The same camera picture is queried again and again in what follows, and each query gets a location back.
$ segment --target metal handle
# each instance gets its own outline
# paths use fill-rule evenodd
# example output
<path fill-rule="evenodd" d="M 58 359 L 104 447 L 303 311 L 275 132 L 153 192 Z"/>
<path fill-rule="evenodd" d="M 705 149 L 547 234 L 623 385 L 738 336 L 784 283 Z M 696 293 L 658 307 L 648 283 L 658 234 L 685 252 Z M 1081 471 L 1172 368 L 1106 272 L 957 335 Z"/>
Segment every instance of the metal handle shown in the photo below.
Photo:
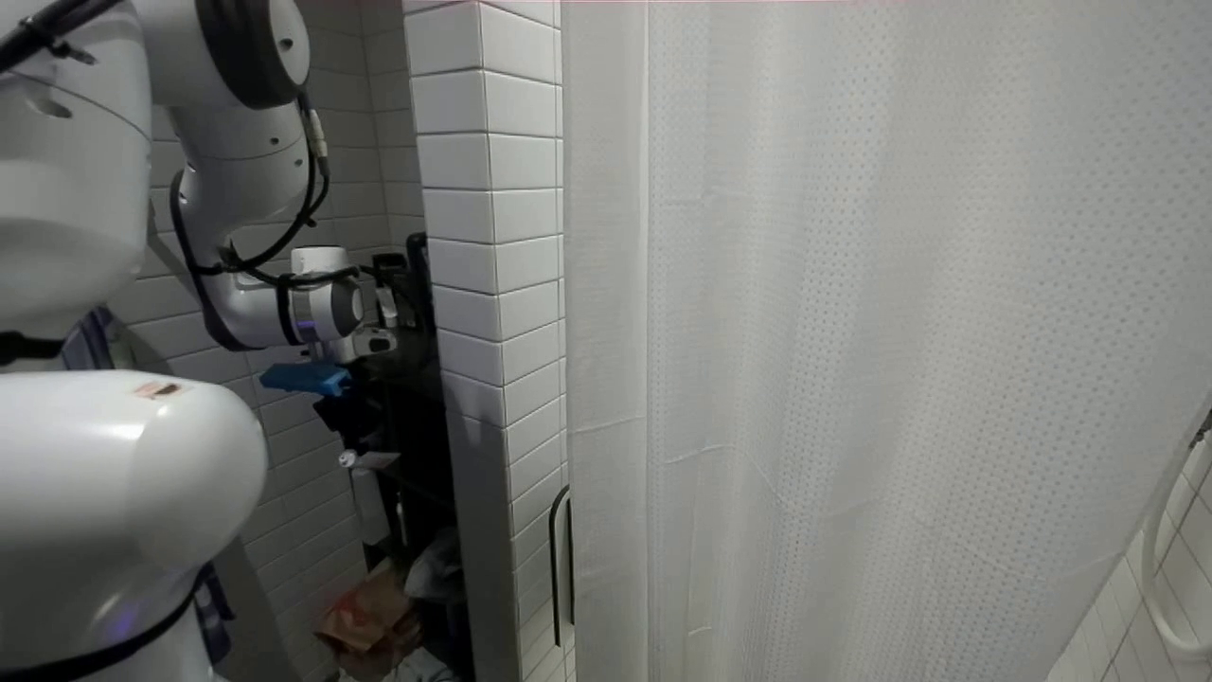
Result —
<path fill-rule="evenodd" d="M 570 485 L 557 493 L 548 514 L 547 514 L 547 565 L 554 584 L 554 641 L 563 648 L 563 618 L 576 622 L 576 572 L 573 572 L 573 493 Z"/>

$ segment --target shower curtain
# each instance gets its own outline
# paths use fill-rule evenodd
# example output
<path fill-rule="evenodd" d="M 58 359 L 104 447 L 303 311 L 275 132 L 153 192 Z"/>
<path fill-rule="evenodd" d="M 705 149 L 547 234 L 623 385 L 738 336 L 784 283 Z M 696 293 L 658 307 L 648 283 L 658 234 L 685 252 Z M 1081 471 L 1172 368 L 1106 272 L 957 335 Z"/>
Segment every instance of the shower curtain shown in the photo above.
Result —
<path fill-rule="evenodd" d="M 1033 682 L 1212 396 L 1208 0 L 563 3 L 581 682 Z"/>

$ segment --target white shower curtain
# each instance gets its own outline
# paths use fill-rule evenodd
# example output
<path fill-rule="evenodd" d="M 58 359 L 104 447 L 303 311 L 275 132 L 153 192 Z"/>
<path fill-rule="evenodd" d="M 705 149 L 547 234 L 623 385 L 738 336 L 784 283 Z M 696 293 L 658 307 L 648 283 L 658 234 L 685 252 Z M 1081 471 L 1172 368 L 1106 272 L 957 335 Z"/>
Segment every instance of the white shower curtain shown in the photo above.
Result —
<path fill-rule="evenodd" d="M 1208 0 L 563 3 L 581 682 L 1039 682 L 1212 396 Z"/>

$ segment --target curtain fold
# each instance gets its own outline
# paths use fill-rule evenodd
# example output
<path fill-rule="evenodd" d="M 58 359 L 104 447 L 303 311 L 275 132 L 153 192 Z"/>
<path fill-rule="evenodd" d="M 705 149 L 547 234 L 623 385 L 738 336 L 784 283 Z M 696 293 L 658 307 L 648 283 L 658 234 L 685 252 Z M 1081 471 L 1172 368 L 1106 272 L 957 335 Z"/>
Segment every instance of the curtain fold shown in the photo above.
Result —
<path fill-rule="evenodd" d="M 1047 678 L 1212 396 L 1212 3 L 570 3 L 584 682 Z"/>

